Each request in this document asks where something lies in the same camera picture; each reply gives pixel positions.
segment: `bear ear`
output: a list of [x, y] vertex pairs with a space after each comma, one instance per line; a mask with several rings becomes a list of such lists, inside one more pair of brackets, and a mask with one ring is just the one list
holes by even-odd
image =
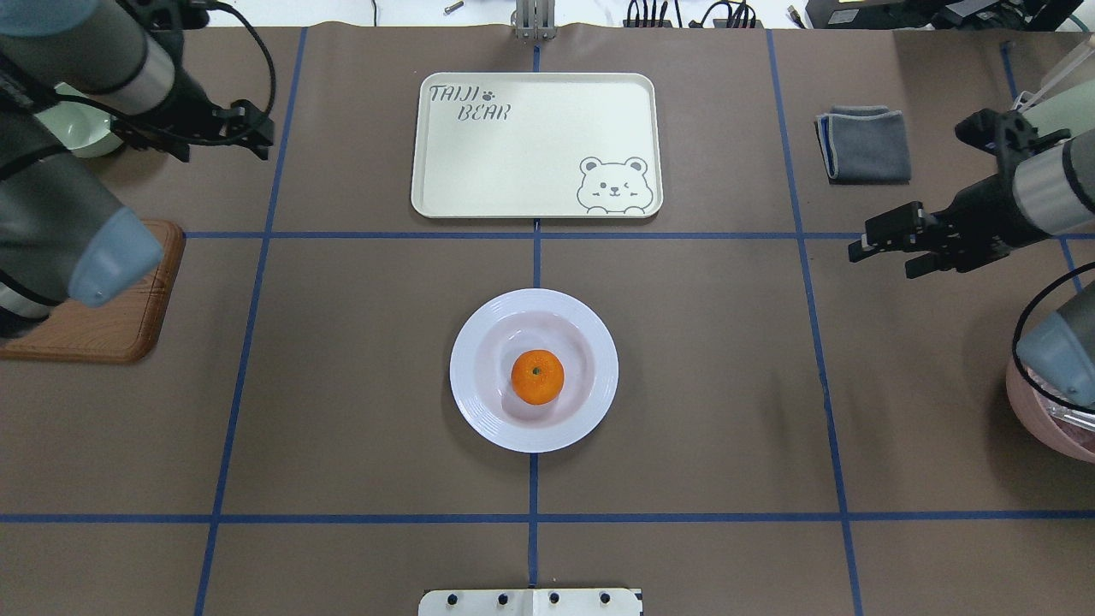
[[638, 156], [633, 155], [633, 156], [629, 158], [624, 162], [624, 164], [626, 164], [627, 166], [634, 168], [635, 171], [638, 171], [639, 173], [646, 173], [646, 161], [643, 160], [643, 159], [641, 159], [641, 158], [638, 158]]
[[601, 159], [591, 155], [589, 158], [584, 159], [579, 166], [581, 167], [583, 173], [587, 173], [589, 171], [592, 171], [593, 168], [597, 168], [601, 164], [603, 164], [601, 162]]

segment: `pink bowl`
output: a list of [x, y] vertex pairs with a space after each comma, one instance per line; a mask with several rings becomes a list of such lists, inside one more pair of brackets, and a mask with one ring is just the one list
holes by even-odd
[[1049, 415], [1052, 405], [1023, 381], [1015, 363], [1007, 362], [1007, 399], [1023, 426], [1049, 448], [1077, 461], [1095, 464], [1095, 432]]

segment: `white bowl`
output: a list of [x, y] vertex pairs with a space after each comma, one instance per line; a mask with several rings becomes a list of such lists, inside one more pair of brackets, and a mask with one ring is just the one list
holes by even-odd
[[[509, 381], [517, 358], [534, 349], [563, 364], [563, 390], [546, 405], [525, 403]], [[529, 288], [492, 299], [468, 319], [452, 348], [449, 379], [457, 407], [476, 432], [507, 450], [543, 453], [597, 428], [615, 396], [619, 361], [612, 336], [588, 305]]]
[[[57, 86], [57, 93], [83, 96], [66, 83]], [[104, 155], [122, 144], [122, 138], [111, 132], [110, 114], [88, 105], [61, 102], [34, 117], [79, 158]]]

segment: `wooden tray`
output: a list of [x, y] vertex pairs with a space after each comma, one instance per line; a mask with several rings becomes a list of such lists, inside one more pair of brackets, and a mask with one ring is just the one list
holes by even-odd
[[61, 303], [25, 338], [0, 348], [0, 360], [131, 364], [147, 356], [160, 338], [186, 237], [174, 222], [146, 220], [145, 225], [163, 245], [154, 271], [102, 307]]

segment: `white bracket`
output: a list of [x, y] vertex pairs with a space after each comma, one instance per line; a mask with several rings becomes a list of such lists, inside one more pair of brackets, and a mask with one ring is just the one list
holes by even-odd
[[555, 38], [555, 0], [517, 0], [512, 22], [518, 40]]
[[418, 603], [418, 616], [643, 616], [643, 591], [430, 591]]

